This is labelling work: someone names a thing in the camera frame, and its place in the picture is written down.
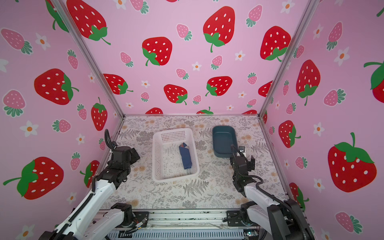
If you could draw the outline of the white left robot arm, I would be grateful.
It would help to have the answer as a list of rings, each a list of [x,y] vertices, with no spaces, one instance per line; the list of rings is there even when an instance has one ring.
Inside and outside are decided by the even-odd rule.
[[[104,202],[127,181],[131,165],[140,159],[135,149],[115,147],[107,167],[92,179],[91,190],[74,211],[40,240],[103,240],[117,226],[136,228],[136,216],[129,204],[114,204],[101,220],[92,224]]]

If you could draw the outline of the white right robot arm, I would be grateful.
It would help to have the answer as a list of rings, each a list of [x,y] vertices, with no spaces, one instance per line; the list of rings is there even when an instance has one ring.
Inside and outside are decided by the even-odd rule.
[[[280,200],[261,188],[259,176],[248,173],[255,169],[255,158],[244,155],[230,158],[233,184],[250,201],[240,208],[239,217],[245,225],[256,224],[272,235],[274,240],[314,240],[304,213],[294,200]]]

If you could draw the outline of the dark blue paper napkin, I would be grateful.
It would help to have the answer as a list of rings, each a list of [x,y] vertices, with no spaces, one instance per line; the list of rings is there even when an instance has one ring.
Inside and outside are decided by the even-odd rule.
[[[182,158],[183,167],[185,170],[192,168],[192,159],[189,147],[186,143],[179,145],[179,151]]]

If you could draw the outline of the white perforated plastic basket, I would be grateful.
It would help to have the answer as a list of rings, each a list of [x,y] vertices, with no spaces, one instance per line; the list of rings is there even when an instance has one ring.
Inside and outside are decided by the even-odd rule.
[[[192,168],[185,170],[179,145],[189,147]],[[179,181],[199,175],[200,166],[193,136],[189,128],[157,132],[153,136],[152,178],[157,183]]]

